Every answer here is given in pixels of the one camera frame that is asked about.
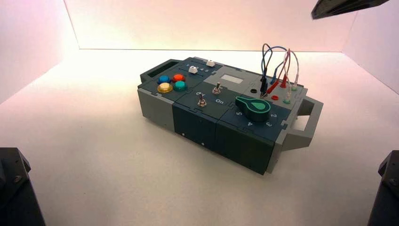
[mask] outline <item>red wire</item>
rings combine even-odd
[[[274,90],[274,88],[276,88],[276,86],[279,84],[280,76],[281,76],[281,73],[282,73],[283,70],[284,70],[284,67],[285,67],[286,63],[287,63],[287,59],[288,59],[288,68],[287,68],[287,73],[288,73],[289,65],[291,64],[291,51],[290,51],[289,49],[288,49],[288,53],[287,53],[286,59],[284,60],[283,67],[281,68],[279,77],[275,80],[275,82],[273,83],[273,85],[270,86],[270,88],[266,91],[267,94],[270,94],[270,93]]]

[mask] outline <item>display screen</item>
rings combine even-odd
[[[228,74],[224,74],[221,79],[227,80],[227,81],[232,81],[234,83],[240,84],[242,82],[242,79],[228,75]]]

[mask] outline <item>rotary knob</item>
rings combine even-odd
[[[269,118],[269,102],[258,98],[236,97],[236,106],[251,121],[266,121]]]

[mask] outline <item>handle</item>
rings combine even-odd
[[[320,118],[323,103],[310,97],[304,97],[298,108],[298,116],[309,115],[308,122],[304,130],[287,128],[286,138],[284,139],[282,150],[291,150],[308,147],[313,138],[317,123]]]

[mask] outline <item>red plug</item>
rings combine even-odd
[[[287,75],[285,74],[285,75],[284,75],[284,78],[283,78],[283,82],[281,83],[280,87],[281,87],[281,88],[287,87],[287,86],[286,86],[286,83],[287,83]]]
[[[276,86],[279,84],[279,80],[277,79],[272,86],[270,86],[270,88],[266,91],[267,94],[270,94],[274,88],[276,88]]]

